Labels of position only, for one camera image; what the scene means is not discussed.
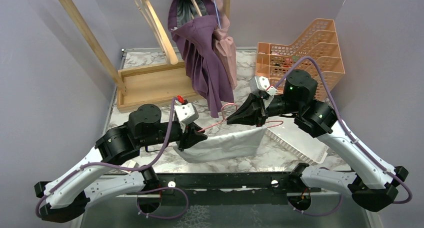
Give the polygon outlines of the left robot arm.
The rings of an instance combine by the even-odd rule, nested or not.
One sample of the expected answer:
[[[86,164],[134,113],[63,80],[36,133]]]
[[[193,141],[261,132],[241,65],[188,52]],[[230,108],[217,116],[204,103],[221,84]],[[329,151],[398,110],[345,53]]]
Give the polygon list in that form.
[[[199,115],[192,104],[174,99],[170,110],[169,120],[162,122],[162,112],[156,105],[142,105],[129,115],[127,122],[106,131],[84,158],[61,177],[36,183],[36,216],[43,221],[65,223],[105,199],[126,193],[161,192],[153,165],[165,148],[176,142],[180,150],[185,150],[207,139],[203,128],[196,124]],[[98,181],[108,171],[123,170],[124,163],[138,156],[140,149],[158,144],[161,149],[148,164],[126,168],[127,175],[121,178]]]

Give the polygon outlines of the white garment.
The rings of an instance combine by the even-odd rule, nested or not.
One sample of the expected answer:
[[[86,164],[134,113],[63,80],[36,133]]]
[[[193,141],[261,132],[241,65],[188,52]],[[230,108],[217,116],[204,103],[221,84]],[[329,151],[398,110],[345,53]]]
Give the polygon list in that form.
[[[183,151],[180,151],[177,145],[173,145],[172,148],[188,163],[205,163],[253,156],[257,153],[266,130],[267,127],[263,126],[209,137]]]

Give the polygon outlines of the blue wire hanger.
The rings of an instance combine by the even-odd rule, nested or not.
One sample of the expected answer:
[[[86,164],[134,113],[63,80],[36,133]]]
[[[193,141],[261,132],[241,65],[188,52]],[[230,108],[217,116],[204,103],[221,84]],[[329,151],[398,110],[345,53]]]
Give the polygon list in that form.
[[[216,16],[217,16],[218,26],[219,26],[219,29],[221,29],[222,28],[221,19],[220,19],[219,9],[217,7],[218,5],[217,5],[216,0],[213,0],[213,3],[214,3],[214,6],[215,6],[214,8],[215,8]]]

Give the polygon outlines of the purple garment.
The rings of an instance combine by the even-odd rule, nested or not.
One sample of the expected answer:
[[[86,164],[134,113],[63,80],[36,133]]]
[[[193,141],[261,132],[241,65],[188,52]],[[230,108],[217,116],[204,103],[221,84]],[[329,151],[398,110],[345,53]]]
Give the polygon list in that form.
[[[191,0],[172,0],[168,29],[185,62],[193,90],[207,100],[211,117],[218,118],[222,103],[234,101],[228,75],[214,52],[214,31],[218,17],[212,0],[196,0],[199,16]]]

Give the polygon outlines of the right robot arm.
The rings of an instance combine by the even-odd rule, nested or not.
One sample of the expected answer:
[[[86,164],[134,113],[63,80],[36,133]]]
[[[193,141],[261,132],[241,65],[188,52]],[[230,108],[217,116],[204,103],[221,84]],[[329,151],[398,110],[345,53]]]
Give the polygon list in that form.
[[[267,118],[293,114],[294,123],[311,137],[335,151],[351,167],[351,172],[330,171],[305,163],[288,176],[296,191],[321,188],[351,197],[360,207],[378,212],[396,202],[397,186],[408,170],[385,163],[361,142],[328,104],[315,99],[317,81],[304,70],[292,71],[283,94],[271,96],[265,78],[252,79],[253,92],[243,105],[227,118],[228,124],[262,126]]]

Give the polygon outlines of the pink pleated skirt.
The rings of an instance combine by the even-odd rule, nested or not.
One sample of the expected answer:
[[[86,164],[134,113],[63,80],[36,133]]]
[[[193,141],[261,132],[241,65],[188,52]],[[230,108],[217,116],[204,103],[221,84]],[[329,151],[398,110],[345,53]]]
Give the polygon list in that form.
[[[237,87],[237,62],[236,62],[236,44],[233,38],[229,35],[230,20],[224,12],[224,5],[221,0],[216,0],[221,29],[217,25],[213,32],[214,52],[221,59],[224,65],[231,88],[234,90]]]

